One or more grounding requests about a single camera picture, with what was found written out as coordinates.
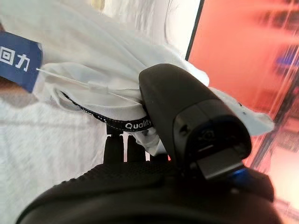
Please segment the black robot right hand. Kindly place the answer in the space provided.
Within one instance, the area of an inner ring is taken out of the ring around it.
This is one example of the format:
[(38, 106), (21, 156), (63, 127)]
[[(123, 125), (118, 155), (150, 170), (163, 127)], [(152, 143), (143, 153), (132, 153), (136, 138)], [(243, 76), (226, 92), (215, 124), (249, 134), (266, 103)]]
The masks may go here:
[(144, 107), (169, 161), (101, 164), (53, 186), (19, 224), (280, 224), (269, 177), (243, 164), (249, 132), (187, 71), (142, 71)]

